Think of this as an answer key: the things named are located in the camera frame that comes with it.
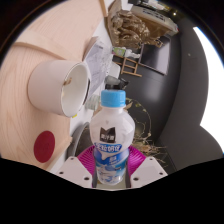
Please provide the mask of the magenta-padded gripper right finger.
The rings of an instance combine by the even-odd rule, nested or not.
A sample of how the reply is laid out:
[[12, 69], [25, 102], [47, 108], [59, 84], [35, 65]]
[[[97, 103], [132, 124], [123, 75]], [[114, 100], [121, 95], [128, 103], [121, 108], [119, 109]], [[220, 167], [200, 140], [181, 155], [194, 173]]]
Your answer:
[[166, 171], [154, 157], [146, 157], [133, 146], [129, 147], [127, 161], [128, 188], [140, 188], [166, 176]]

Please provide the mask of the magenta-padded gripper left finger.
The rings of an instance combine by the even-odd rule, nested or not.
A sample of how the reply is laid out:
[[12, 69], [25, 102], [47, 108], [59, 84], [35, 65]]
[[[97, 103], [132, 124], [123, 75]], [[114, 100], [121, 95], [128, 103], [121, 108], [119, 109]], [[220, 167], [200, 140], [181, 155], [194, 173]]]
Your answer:
[[95, 173], [93, 149], [94, 147], [91, 146], [77, 157], [70, 156], [56, 175], [81, 187], [92, 188]]

